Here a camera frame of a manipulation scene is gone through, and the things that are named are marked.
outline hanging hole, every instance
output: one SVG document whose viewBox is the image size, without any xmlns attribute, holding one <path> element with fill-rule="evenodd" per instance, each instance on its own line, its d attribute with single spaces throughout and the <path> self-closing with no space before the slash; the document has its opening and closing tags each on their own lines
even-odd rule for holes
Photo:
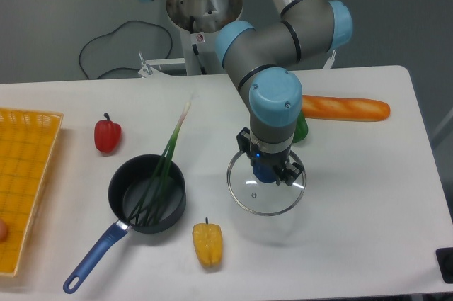
<svg viewBox="0 0 453 301">
<path fill-rule="evenodd" d="M 79 281 L 80 281 L 80 278 L 78 276 L 74 277 L 68 286 L 69 289 L 74 289 L 76 287 L 77 283 L 79 283 Z"/>
</svg>

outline saucepan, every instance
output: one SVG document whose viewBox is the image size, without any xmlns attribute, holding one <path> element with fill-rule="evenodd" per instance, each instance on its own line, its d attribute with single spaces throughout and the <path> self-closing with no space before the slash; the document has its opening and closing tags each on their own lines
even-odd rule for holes
<svg viewBox="0 0 453 301">
<path fill-rule="evenodd" d="M 156 154 L 134 157 L 115 172 L 108 187 L 108 202 L 118 221 L 104 232 L 64 282 L 66 293 L 72 294 L 80 287 L 107 250 L 129 229 L 156 234 L 173 226 L 183 215 L 186 203 L 183 174 L 171 162 L 163 191 L 152 176 L 160 158 Z"/>
</svg>

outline gray floor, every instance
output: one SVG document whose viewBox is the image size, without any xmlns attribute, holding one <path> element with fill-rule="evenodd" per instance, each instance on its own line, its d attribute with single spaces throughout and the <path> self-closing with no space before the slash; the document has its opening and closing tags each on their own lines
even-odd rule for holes
<svg viewBox="0 0 453 301">
<path fill-rule="evenodd" d="M 335 67 L 406 67 L 431 135 L 453 106 L 453 1 L 341 1 L 350 8 L 355 32 L 350 44 L 339 49 Z M 243 19 L 258 28 L 278 19 L 271 0 L 244 3 Z M 167 27 L 175 39 L 171 57 L 182 56 L 164 0 L 150 4 L 138 0 L 0 0 L 0 83 L 84 79 L 77 62 L 81 48 L 132 19 Z M 168 46 L 161 31 L 130 26 L 91 47 L 84 55 L 84 66 L 90 76 L 113 67 L 138 67 L 139 50 L 147 59 L 159 59 Z M 327 57 L 309 59 L 294 68 L 320 68 Z M 452 150 L 450 135 L 434 153 L 453 207 Z"/>
</svg>

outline white table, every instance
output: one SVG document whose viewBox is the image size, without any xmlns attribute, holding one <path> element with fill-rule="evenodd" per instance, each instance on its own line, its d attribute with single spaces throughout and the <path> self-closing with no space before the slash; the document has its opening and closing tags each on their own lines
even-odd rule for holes
<svg viewBox="0 0 453 301">
<path fill-rule="evenodd" d="M 64 121 L 19 275 L 0 280 L 0 300 L 287 300 L 452 291 L 435 250 L 453 226 L 408 72 L 402 67 L 298 72 L 304 93 L 386 101 L 379 123 L 309 120 L 293 147 L 307 170 L 298 206 L 278 217 L 242 210 L 226 183 L 248 112 L 218 76 L 66 81 L 0 86 L 0 106 L 55 110 Z M 170 230 L 131 232 L 73 295 L 62 284 L 114 221 L 107 188 L 115 170 L 160 154 L 184 103 L 192 108 L 174 161 L 188 204 Z M 109 157 L 93 127 L 121 124 Z M 204 271 L 192 227 L 209 217 L 224 233 L 224 261 Z"/>
</svg>

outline green onion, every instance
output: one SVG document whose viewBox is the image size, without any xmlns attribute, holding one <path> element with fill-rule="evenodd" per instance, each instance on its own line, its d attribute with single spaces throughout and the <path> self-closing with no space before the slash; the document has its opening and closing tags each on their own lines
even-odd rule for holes
<svg viewBox="0 0 453 301">
<path fill-rule="evenodd" d="M 147 226 L 150 224 L 151 221 L 152 224 L 156 224 L 159 221 L 159 217 L 161 216 L 162 213 L 161 204 L 164 199 L 164 194 L 166 192 L 167 178 L 168 173 L 170 172 L 170 165 L 173 158 L 173 153 L 175 152 L 176 141 L 178 140 L 179 131 L 189 109 L 190 101 L 188 101 L 185 104 L 184 111 L 179 117 L 178 124 L 176 124 L 175 130 L 173 131 L 173 134 L 171 135 L 167 145 L 165 146 L 165 150 L 162 153 L 156 168 L 154 169 L 154 172 L 151 176 L 151 179 L 149 180 L 147 188 L 144 190 L 141 198 L 139 199 L 134 209 L 129 214 L 129 217 L 127 218 L 128 222 L 132 222 L 132 220 L 135 219 L 133 221 L 134 224 Z M 146 205 L 144 205 L 144 202 L 147 199 L 149 191 L 151 190 L 151 186 L 153 185 L 156 179 L 158 180 L 157 181 L 158 186 L 154 189 L 154 193 L 153 196 L 151 197 L 151 200 Z"/>
</svg>

